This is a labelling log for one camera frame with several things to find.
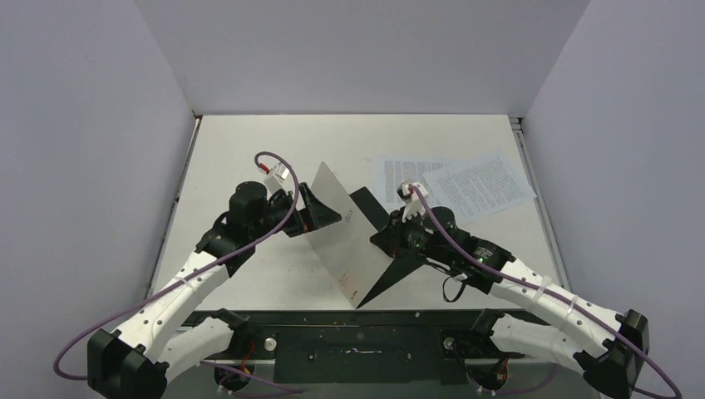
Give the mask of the grey and black folder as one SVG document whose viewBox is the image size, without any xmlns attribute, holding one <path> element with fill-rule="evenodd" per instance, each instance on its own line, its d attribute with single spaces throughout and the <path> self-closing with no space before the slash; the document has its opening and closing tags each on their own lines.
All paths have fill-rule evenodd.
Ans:
<svg viewBox="0 0 705 399">
<path fill-rule="evenodd" d="M 341 220 L 306 235 L 307 241 L 350 308 L 409 310 L 401 280 L 409 269 L 393 268 L 392 258 L 370 242 L 388 221 L 387 210 L 365 186 L 348 190 L 327 164 L 321 163 L 311 184 L 314 196 Z"/>
</svg>

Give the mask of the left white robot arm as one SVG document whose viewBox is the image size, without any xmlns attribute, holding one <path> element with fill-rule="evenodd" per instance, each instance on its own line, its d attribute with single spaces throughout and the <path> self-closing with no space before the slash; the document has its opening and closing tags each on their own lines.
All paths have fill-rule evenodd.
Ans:
<svg viewBox="0 0 705 399">
<path fill-rule="evenodd" d="M 115 330 L 87 344 L 87 384 L 106 398 L 160 398 L 167 385 L 214 354 L 241 356 L 246 320 L 219 309 L 190 330 L 177 330 L 195 309 L 249 260 L 258 243 L 279 231 L 297 237 L 341 221 L 301 183 L 298 192 L 268 193 L 254 181 L 238 185 L 229 208 L 201 238 L 177 274 Z"/>
</svg>

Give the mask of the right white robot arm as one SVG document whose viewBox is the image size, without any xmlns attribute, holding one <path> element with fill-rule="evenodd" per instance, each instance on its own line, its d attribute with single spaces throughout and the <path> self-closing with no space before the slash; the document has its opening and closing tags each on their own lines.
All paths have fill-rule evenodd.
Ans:
<svg viewBox="0 0 705 399">
<path fill-rule="evenodd" d="M 446 207 L 407 218 L 404 209 L 369 216 L 373 245 L 392 259 L 382 289 L 424 264 L 465 287 L 503 299 L 539 319 L 531 323 L 485 309 L 470 334 L 472 350 L 525 355 L 577 372 L 610 398 L 629 398 L 649 350 L 648 319 L 636 310 L 603 308 L 560 287 L 509 250 L 456 225 Z"/>
</svg>

